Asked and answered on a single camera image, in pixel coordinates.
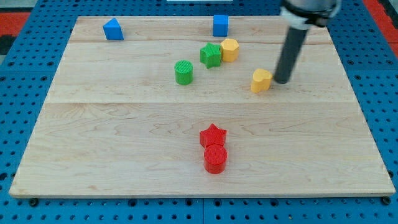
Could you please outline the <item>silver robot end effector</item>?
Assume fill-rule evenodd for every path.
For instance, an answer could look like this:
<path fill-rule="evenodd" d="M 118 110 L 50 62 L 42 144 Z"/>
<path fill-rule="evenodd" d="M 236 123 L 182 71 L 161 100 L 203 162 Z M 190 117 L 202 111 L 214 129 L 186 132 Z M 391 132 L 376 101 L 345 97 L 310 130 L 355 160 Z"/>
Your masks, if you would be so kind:
<path fill-rule="evenodd" d="M 341 0 L 282 0 L 280 14 L 294 29 L 325 27 L 341 9 Z"/>

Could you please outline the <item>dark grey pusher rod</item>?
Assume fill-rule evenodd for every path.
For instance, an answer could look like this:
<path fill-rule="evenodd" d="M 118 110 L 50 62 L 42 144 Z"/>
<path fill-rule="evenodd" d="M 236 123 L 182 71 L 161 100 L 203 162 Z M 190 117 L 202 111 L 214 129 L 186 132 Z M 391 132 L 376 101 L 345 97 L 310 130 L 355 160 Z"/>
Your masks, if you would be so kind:
<path fill-rule="evenodd" d="M 274 74 L 274 80 L 277 83 L 289 82 L 307 32 L 308 30 L 289 27 Z"/>

